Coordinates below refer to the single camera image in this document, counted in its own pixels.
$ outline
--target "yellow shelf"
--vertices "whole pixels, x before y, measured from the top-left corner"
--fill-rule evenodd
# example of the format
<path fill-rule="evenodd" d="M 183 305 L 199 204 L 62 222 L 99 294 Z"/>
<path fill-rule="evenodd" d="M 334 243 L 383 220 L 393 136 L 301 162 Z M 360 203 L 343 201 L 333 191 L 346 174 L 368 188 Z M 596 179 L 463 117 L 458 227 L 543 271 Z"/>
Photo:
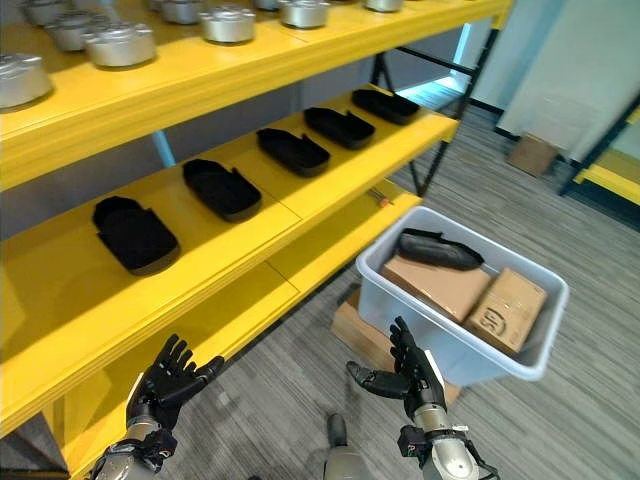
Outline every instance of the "yellow shelf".
<path fill-rule="evenodd" d="M 269 258 L 269 265 L 300 292 L 313 291 L 400 215 L 420 203 L 419 197 L 392 182 L 381 182 L 376 188 L 393 205 L 379 208 L 373 197 L 362 195 L 275 253 Z"/>
<path fill-rule="evenodd" d="M 348 109 L 374 125 L 376 131 L 366 148 L 353 151 L 310 130 L 304 123 L 302 113 L 272 123 L 271 128 L 286 130 L 297 136 L 306 133 L 331 153 L 329 168 L 321 176 L 309 179 L 291 174 L 260 150 L 254 133 L 198 157 L 207 160 L 231 159 L 230 163 L 243 175 L 261 185 L 300 218 L 313 218 L 313 223 L 317 223 L 425 149 L 440 140 L 451 140 L 458 126 L 456 120 L 424 109 L 410 125 L 394 125 L 356 107 L 351 103 L 351 93 L 325 102 L 322 106 L 342 113 Z"/>
<path fill-rule="evenodd" d="M 58 52 L 42 29 L 2 29 L 3 51 L 39 54 L 55 86 L 41 102 L 2 115 L 1 188 L 8 189 L 155 130 L 467 22 L 504 21 L 511 0 L 422 0 L 381 14 L 333 5 L 327 27 L 302 31 L 260 14 L 256 39 L 225 47 L 197 26 L 164 23 L 140 0 L 119 2 L 123 18 L 151 25 L 158 57 L 105 71 L 82 53 Z"/>
<path fill-rule="evenodd" d="M 609 149 L 589 168 L 581 171 L 576 183 L 589 180 L 640 205 L 640 159 Z"/>
<path fill-rule="evenodd" d="M 171 333 L 195 347 L 198 362 L 230 358 L 420 200 L 388 181 L 377 188 L 393 205 L 380 208 L 369 195 L 358 197 L 286 247 L 271 266 L 259 264 L 46 409 L 72 479 L 82 478 L 124 434 L 129 389 Z M 283 272 L 292 274 L 289 281 Z"/>
<path fill-rule="evenodd" d="M 344 110 L 349 100 L 327 105 Z M 180 241 L 180 259 L 157 275 L 131 276 L 105 249 L 91 223 L 98 200 L 4 242 L 1 434 L 449 138 L 457 125 L 423 112 L 397 127 L 353 110 L 376 125 L 373 143 L 353 152 L 312 134 L 332 154 L 330 168 L 313 179 L 267 158 L 253 133 L 199 155 L 237 166 L 262 191 L 260 213 L 244 223 L 223 222 L 203 206 L 184 186 L 180 166 L 114 192 L 153 208 Z M 294 115 L 272 126 L 300 132 L 301 122 Z"/>

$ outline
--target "black metal frame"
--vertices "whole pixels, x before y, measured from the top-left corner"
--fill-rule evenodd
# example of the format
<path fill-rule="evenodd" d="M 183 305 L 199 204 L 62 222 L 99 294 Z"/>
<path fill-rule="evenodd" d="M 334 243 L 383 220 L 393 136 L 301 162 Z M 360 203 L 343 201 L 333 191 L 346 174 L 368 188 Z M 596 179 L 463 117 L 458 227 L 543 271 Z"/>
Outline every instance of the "black metal frame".
<path fill-rule="evenodd" d="M 636 108 L 640 106 L 640 91 L 636 94 L 635 98 L 627 105 L 627 108 L 620 114 L 620 116 L 616 119 L 616 121 L 611 125 L 609 130 L 598 140 L 593 148 L 587 153 L 587 156 L 584 158 L 582 163 L 576 167 L 573 174 L 569 177 L 569 179 L 562 186 L 560 191 L 558 191 L 558 195 L 563 196 L 569 193 L 571 188 L 575 185 L 575 178 L 578 176 L 580 172 L 589 168 L 593 165 L 600 155 L 604 153 L 604 151 L 609 148 L 609 146 L 613 143 L 613 141 L 622 133 L 622 131 L 627 128 L 627 119 L 631 116 L 633 112 L 635 112 Z"/>
<path fill-rule="evenodd" d="M 469 83 L 467 84 L 467 88 L 462 94 L 462 97 L 460 98 L 460 100 L 458 100 L 458 106 L 452 117 L 455 120 L 460 120 L 462 118 L 462 115 L 464 114 L 464 111 L 467 109 L 467 106 L 469 105 L 469 101 L 471 100 L 471 94 L 473 93 L 476 83 L 478 82 L 478 78 L 480 77 L 480 74 L 482 73 L 482 70 L 484 69 L 484 66 L 487 63 L 487 58 L 489 57 L 489 53 L 491 53 L 491 50 L 495 45 L 496 39 L 498 38 L 498 33 L 499 33 L 498 29 L 494 28 L 491 30 L 491 32 L 489 33 L 489 36 L 487 37 L 487 41 L 482 47 L 482 51 L 480 52 L 480 56 L 478 57 L 478 61 L 476 62 L 476 66 L 474 68 L 469 68 L 463 65 L 459 65 L 457 63 L 452 63 L 447 60 L 434 57 L 432 55 L 427 55 L 425 53 L 418 52 L 408 47 L 398 47 L 397 50 L 409 55 L 413 55 L 414 57 L 420 58 L 422 60 L 435 63 L 436 65 L 441 65 L 443 67 L 450 68 L 451 70 L 456 70 L 470 77 Z M 389 68 L 384 58 L 385 53 L 386 52 L 378 53 L 374 58 L 373 71 L 371 72 L 371 83 L 374 85 L 379 85 L 380 76 L 382 75 L 384 76 L 387 88 L 393 92 L 394 89 L 393 89 L 393 84 L 391 82 L 391 74 L 389 73 Z M 416 193 L 419 196 L 424 197 L 426 195 L 427 190 L 429 189 L 429 185 L 431 184 L 433 177 L 435 176 L 436 172 L 438 171 L 438 168 L 440 167 L 442 158 L 444 157 L 444 154 L 449 148 L 449 144 L 450 144 L 449 142 L 444 140 L 440 142 L 440 145 L 438 146 L 438 151 L 436 152 L 436 155 L 433 158 L 433 161 L 431 162 L 431 167 L 429 168 L 429 172 L 427 173 L 427 176 L 423 182 L 420 182 L 420 179 L 418 177 L 418 171 L 416 170 L 414 160 L 411 160 L 411 162 L 409 162 L 409 168 L 411 170 L 413 183 L 416 188 Z"/>

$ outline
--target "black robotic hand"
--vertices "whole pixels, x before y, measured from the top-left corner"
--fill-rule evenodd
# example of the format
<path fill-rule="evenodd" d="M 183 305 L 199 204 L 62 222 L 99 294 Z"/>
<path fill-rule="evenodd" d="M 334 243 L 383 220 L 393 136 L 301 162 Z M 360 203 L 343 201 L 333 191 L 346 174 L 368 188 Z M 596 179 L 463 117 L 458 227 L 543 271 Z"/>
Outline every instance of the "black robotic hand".
<path fill-rule="evenodd" d="M 127 425 L 136 417 L 150 416 L 164 429 L 173 430 L 180 408 L 218 375 L 224 358 L 217 356 L 197 368 L 187 365 L 193 355 L 187 342 L 172 335 L 147 368 L 127 404 Z"/>
<path fill-rule="evenodd" d="M 347 369 L 356 383 L 376 395 L 404 400 L 405 412 L 411 420 L 415 411 L 426 403 L 440 405 L 446 410 L 442 384 L 424 351 L 416 346 L 402 317 L 397 317 L 396 324 L 391 325 L 390 338 L 395 373 L 371 370 L 356 362 L 348 362 Z"/>

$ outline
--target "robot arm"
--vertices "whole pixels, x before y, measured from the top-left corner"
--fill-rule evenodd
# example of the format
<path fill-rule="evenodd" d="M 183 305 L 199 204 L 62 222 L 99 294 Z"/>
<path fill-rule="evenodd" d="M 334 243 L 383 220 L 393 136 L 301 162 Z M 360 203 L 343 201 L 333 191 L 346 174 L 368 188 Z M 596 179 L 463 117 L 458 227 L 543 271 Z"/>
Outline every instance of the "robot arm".
<path fill-rule="evenodd" d="M 395 373 L 371 370 L 355 362 L 348 362 L 347 369 L 365 390 L 404 400 L 405 412 L 415 426 L 407 425 L 400 432 L 402 456 L 418 458 L 425 480 L 478 480 L 479 467 L 489 472 L 482 480 L 499 480 L 495 468 L 482 460 L 467 438 L 467 428 L 449 421 L 437 366 L 416 346 L 402 317 L 391 326 L 391 342 Z"/>
<path fill-rule="evenodd" d="M 203 367 L 189 362 L 187 343 L 172 335 L 144 374 L 138 377 L 127 403 L 127 433 L 105 450 L 89 480 L 149 480 L 175 452 L 171 431 L 180 408 L 213 381 L 224 359 Z"/>

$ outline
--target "black shoe insole tray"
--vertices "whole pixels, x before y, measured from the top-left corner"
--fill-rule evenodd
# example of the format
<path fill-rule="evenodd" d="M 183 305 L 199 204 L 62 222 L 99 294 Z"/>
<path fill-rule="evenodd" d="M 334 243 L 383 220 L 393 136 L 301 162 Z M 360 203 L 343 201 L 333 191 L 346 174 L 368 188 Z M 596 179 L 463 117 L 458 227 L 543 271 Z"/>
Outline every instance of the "black shoe insole tray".
<path fill-rule="evenodd" d="M 260 210 L 262 194 L 235 168 L 195 159 L 184 164 L 187 186 L 207 207 L 227 222 L 242 222 Z"/>
<path fill-rule="evenodd" d="M 351 100 L 363 110 L 396 125 L 408 125 L 420 110 L 420 105 L 411 100 L 395 93 L 387 95 L 377 90 L 356 90 L 351 95 Z"/>
<path fill-rule="evenodd" d="M 292 172 L 314 177 L 329 166 L 330 154 L 306 135 L 298 138 L 275 128 L 258 130 L 258 145 Z"/>
<path fill-rule="evenodd" d="M 350 150 L 366 147 L 373 138 L 375 127 L 347 111 L 343 115 L 330 108 L 308 108 L 304 120 L 318 133 Z"/>
<path fill-rule="evenodd" d="M 102 243 L 133 275 L 157 273 L 180 255 L 178 240 L 158 216 L 130 198 L 102 200 L 93 223 Z"/>

